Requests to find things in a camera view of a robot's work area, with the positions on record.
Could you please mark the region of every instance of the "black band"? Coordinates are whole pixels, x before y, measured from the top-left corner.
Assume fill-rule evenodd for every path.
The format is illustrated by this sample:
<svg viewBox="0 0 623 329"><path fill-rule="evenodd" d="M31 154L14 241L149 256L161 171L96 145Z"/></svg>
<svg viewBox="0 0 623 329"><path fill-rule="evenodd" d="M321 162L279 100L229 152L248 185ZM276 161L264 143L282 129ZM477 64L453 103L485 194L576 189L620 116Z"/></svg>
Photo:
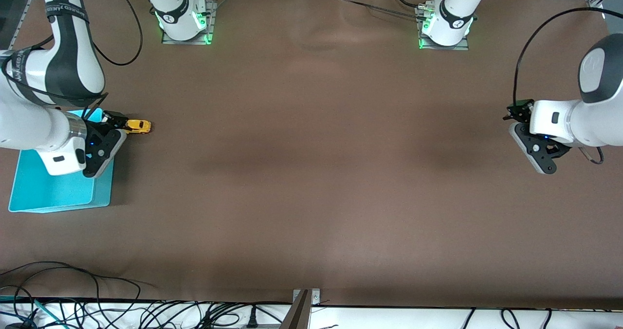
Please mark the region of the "black band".
<svg viewBox="0 0 623 329"><path fill-rule="evenodd" d="M47 17L69 14L75 17L79 17L87 23L89 22L89 17L87 16L86 10L78 7L78 5L73 5L71 3L62 3L61 1L47 1L45 3L45 14L47 15Z"/></svg>
<svg viewBox="0 0 623 329"><path fill-rule="evenodd" d="M455 15L452 15L447 10L447 8L445 8L445 0L441 1L441 4L439 5L439 12L441 12L441 16L443 17L443 20L448 21L450 28L454 28L456 30L465 26L465 24L468 23L469 20L471 20L472 17L474 16L474 14L469 14L468 16L465 16L465 17L458 17Z"/></svg>
<svg viewBox="0 0 623 329"><path fill-rule="evenodd" d="M184 15L188 11L188 1L182 1L182 4L175 10L171 10L170 12L162 12L156 9L156 13L165 23L176 23L180 16Z"/></svg>
<svg viewBox="0 0 623 329"><path fill-rule="evenodd" d="M32 51L32 47L20 49L15 53L11 54L11 71L13 72L13 78L19 83L27 84L26 81L26 59L28 59L28 55ZM49 104L45 103L35 93L16 83L18 86L19 92L26 98L31 101L31 103L35 103L36 105L40 105L41 107L49 106Z"/></svg>

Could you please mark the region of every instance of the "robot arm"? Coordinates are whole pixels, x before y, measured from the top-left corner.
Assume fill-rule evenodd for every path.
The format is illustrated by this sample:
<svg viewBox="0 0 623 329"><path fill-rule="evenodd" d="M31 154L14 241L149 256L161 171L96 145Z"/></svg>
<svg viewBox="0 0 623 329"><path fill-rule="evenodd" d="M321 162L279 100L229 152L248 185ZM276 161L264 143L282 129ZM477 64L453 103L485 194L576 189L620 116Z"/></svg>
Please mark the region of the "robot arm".
<svg viewBox="0 0 623 329"><path fill-rule="evenodd" d="M149 0L164 32L174 40L185 41L206 29L205 0Z"/></svg>
<svg viewBox="0 0 623 329"><path fill-rule="evenodd" d="M82 0L45 0L45 10L54 34L51 49L0 51L0 147L35 149L52 175L82 170L98 176L125 132L53 108L86 107L102 97L104 75L89 18ZM100 151L102 143L111 149Z"/></svg>
<svg viewBox="0 0 623 329"><path fill-rule="evenodd" d="M468 34L474 21L474 11L481 0L433 0L427 1L432 6L432 15L423 34L438 45L458 44Z"/></svg>
<svg viewBox="0 0 623 329"><path fill-rule="evenodd" d="M552 159L571 147L623 146L623 34L592 46L579 65L578 84L582 100L528 101L523 113L530 117L509 129L540 173L554 173ZM507 118L517 118L512 107L509 112Z"/></svg>

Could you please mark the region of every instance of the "blue tray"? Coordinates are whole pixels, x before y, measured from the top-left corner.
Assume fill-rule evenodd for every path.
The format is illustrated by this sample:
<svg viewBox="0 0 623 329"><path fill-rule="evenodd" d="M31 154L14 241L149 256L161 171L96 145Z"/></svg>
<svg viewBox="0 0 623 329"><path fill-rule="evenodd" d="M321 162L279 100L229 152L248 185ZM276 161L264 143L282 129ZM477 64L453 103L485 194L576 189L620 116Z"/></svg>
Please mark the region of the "blue tray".
<svg viewBox="0 0 623 329"><path fill-rule="evenodd" d="M82 114L82 110L70 112L78 116ZM101 121L102 110L95 110L89 120ZM114 159L98 178L86 178L82 171L51 176L36 151L22 150L13 180L9 211L44 214L107 206L110 204L113 165Z"/></svg>

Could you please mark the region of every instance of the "brown paper sheet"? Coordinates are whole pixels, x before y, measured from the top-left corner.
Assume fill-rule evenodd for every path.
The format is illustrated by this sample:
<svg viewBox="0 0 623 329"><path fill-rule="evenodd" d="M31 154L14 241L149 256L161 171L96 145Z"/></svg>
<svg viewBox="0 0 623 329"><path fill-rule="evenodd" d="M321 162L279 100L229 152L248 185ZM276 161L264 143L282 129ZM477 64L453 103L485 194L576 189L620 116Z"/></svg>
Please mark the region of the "brown paper sheet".
<svg viewBox="0 0 623 329"><path fill-rule="evenodd" d="M142 298L350 305L616 307L623 303L623 151L578 151L541 176L501 120L523 43L582 0L484 0L469 52L419 50L415 23L344 0L228 0L211 46L161 45L147 0L133 64L102 61L104 108L154 123L115 161L110 207L6 211L17 152L0 151L0 265L64 260L144 285ZM366 0L409 13L395 0ZM123 0L85 0L115 60L138 44ZM18 46L49 27L33 3ZM599 14L550 24L519 98L578 98ZM50 272L36 295L94 296ZM106 282L103 297L132 297Z"/></svg>

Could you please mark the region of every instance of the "toy car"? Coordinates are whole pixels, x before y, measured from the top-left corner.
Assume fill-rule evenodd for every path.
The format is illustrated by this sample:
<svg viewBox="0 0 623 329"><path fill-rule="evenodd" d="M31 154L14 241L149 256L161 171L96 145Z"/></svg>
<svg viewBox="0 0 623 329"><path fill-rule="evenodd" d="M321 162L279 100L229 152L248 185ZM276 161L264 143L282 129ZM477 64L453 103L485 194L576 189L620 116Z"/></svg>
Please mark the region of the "toy car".
<svg viewBox="0 0 623 329"><path fill-rule="evenodd" d="M147 120L127 120L125 123L126 133L145 134L151 131L151 122Z"/></svg>

